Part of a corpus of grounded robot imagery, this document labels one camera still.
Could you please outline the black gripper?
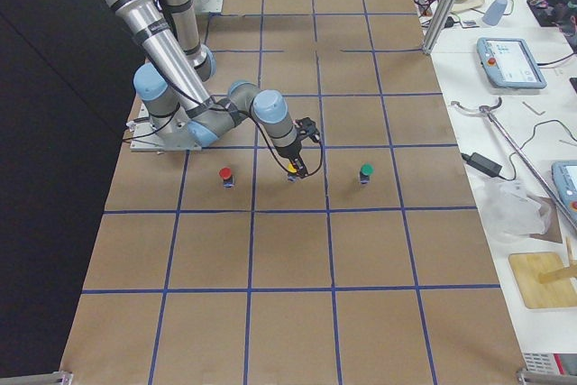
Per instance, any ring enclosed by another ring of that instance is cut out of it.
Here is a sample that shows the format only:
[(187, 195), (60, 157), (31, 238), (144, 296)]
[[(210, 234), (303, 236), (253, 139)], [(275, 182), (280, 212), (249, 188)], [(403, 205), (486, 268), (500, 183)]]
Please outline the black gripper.
[(308, 176), (307, 166), (300, 156), (301, 150), (302, 146), (300, 143), (291, 143), (288, 146), (277, 147), (279, 156), (289, 160), (287, 171), (290, 177), (299, 176), (300, 178), (305, 178)]

